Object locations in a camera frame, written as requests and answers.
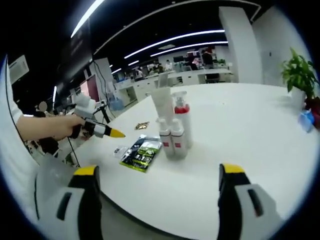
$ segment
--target white flower pot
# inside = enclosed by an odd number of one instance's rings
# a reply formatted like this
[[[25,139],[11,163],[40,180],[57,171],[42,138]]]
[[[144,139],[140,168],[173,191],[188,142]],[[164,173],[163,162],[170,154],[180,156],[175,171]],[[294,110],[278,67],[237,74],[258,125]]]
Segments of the white flower pot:
[[[306,93],[295,86],[291,90],[291,103],[299,111],[305,108]]]

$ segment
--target snack package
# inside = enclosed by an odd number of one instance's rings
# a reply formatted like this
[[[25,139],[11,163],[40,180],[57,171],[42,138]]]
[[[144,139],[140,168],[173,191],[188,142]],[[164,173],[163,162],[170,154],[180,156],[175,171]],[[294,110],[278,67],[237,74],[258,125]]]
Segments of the snack package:
[[[161,146],[162,143],[159,137],[141,135],[123,155],[120,164],[145,173]]]

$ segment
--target air conditioner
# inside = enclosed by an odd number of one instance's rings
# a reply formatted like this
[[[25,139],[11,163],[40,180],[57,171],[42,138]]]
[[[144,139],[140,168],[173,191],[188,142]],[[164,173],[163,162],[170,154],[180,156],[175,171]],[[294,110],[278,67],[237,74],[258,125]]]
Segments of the air conditioner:
[[[9,65],[9,71],[10,71],[11,84],[18,81],[23,75],[29,72],[25,55],[22,55],[13,63],[11,63]]]

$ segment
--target round table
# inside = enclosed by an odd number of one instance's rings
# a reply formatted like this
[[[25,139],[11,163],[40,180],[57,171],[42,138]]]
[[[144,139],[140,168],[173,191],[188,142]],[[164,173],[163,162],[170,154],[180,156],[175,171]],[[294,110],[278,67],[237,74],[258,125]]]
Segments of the round table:
[[[119,164],[118,146],[131,146],[141,134],[158,135],[151,97],[110,123],[125,138],[92,137],[76,150],[81,166],[100,166],[101,191],[139,220],[170,234],[199,240],[219,232],[219,164],[240,165],[288,219],[313,180],[319,147],[316,129],[298,124],[283,87],[219,83],[171,88],[187,91],[194,144],[184,160],[160,151],[147,173]],[[150,122],[145,130],[138,123]]]

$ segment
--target gray floor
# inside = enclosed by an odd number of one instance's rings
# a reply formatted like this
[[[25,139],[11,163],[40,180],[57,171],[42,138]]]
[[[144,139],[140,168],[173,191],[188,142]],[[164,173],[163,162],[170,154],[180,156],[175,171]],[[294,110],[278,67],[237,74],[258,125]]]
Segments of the gray floor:
[[[104,196],[101,196],[101,229],[105,240],[173,240],[177,237],[167,236],[144,226],[118,210]]]

